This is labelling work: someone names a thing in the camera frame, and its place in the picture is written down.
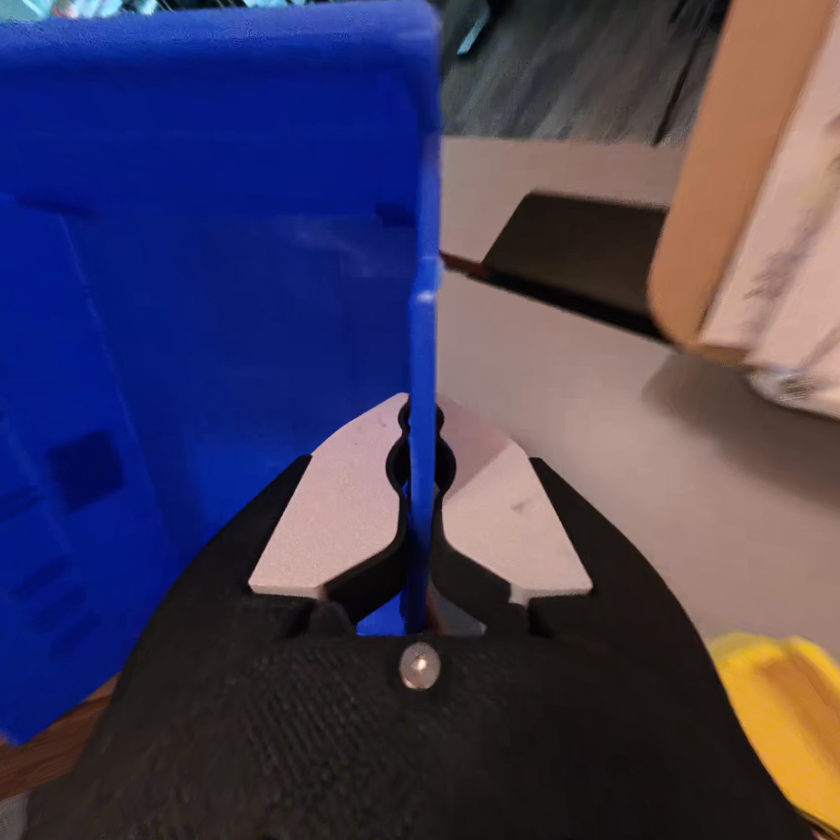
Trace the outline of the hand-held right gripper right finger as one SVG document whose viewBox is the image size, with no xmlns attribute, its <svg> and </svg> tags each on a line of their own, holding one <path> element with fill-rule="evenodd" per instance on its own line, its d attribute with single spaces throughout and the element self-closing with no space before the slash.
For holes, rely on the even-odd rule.
<svg viewBox="0 0 840 840">
<path fill-rule="evenodd" d="M 526 451 L 449 397 L 437 398 L 431 577 L 478 622 L 528 614 L 531 602 L 593 588 Z"/>
</svg>

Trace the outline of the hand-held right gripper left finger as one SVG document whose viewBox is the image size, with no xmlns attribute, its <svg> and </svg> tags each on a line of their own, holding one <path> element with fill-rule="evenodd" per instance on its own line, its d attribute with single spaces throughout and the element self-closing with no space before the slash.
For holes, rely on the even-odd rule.
<svg viewBox="0 0 840 840">
<path fill-rule="evenodd" d="M 336 603 L 352 622 L 399 595 L 412 559 L 408 403 L 396 393 L 314 450 L 250 575 L 253 593 Z"/>
</svg>

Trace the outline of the blue plastic bin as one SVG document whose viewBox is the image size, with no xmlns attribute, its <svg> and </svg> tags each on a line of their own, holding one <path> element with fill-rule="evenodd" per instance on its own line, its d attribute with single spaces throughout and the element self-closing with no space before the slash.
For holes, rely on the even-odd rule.
<svg viewBox="0 0 840 840">
<path fill-rule="evenodd" d="M 123 669 L 298 456 L 406 393 L 434 482 L 426 2 L 2 22 L 2 737 Z"/>
</svg>

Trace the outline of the large yellow plastic bin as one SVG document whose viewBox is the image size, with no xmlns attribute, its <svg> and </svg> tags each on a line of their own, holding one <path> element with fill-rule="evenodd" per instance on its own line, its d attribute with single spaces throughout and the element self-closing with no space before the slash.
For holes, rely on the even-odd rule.
<svg viewBox="0 0 840 840">
<path fill-rule="evenodd" d="M 707 644 L 764 768 L 823 838 L 839 838 L 839 666 L 801 637 L 730 633 Z"/>
</svg>

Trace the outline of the grey desk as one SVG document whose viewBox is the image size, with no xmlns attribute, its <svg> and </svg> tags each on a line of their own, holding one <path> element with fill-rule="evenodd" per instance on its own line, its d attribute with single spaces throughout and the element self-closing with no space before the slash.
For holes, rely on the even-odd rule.
<svg viewBox="0 0 840 840">
<path fill-rule="evenodd" d="M 703 636 L 838 658 L 838 423 L 740 373 L 447 271 L 437 388 L 544 459 L 665 579 Z"/>
</svg>

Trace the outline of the wooden document stand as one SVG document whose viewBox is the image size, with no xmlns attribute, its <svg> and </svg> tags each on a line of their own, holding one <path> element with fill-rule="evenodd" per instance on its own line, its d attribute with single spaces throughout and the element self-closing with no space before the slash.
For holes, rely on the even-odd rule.
<svg viewBox="0 0 840 840">
<path fill-rule="evenodd" d="M 654 324 L 679 350 L 726 365 L 746 352 L 702 330 L 838 2 L 730 2 L 647 278 Z"/>
</svg>

